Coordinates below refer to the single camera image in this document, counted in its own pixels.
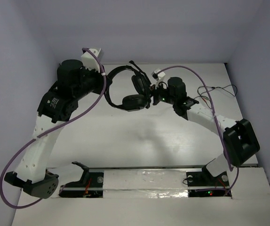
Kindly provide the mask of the black headset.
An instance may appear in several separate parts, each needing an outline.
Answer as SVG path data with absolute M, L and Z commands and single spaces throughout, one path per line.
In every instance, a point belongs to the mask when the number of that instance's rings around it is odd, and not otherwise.
M 145 112 L 151 106 L 151 81 L 134 61 L 106 64 L 112 82 L 105 92 L 104 105 L 110 114 Z

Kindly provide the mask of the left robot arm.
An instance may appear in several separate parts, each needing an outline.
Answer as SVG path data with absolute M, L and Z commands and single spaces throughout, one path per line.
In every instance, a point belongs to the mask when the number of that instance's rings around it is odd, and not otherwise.
M 88 184 L 89 168 L 80 162 L 66 166 L 63 175 L 59 169 L 48 170 L 47 164 L 62 129 L 72 122 L 78 102 L 90 93 L 98 94 L 100 99 L 111 84 L 103 67 L 95 69 L 75 59 L 63 61 L 56 74 L 56 82 L 37 109 L 32 139 L 19 151 L 25 152 L 24 156 L 14 171 L 4 169 L 1 176 L 2 181 L 39 200 L 59 194 L 66 184 Z

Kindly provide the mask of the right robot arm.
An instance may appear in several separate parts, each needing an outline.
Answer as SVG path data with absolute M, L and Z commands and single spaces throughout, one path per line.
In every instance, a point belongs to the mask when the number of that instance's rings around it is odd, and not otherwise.
M 199 101 L 187 96 L 185 83 L 179 77 L 171 77 L 167 83 L 157 78 L 152 88 L 153 105 L 159 102 L 171 104 L 174 112 L 219 136 L 223 153 L 203 168 L 202 181 L 214 184 L 219 175 L 230 168 L 240 167 L 260 150 L 260 145 L 250 121 L 239 121 L 213 113 Z

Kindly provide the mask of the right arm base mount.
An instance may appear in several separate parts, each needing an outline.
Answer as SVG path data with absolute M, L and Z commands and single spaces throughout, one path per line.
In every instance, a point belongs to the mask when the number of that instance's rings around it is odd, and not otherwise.
M 213 177 L 203 171 L 186 173 L 182 183 L 188 188 L 188 196 L 193 197 L 231 197 L 230 183 L 227 172 Z

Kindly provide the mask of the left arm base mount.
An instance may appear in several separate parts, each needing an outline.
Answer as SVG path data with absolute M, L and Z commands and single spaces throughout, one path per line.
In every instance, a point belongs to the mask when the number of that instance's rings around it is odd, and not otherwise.
M 61 198 L 102 198 L 103 170 L 90 170 L 88 166 L 73 161 L 59 177 Z

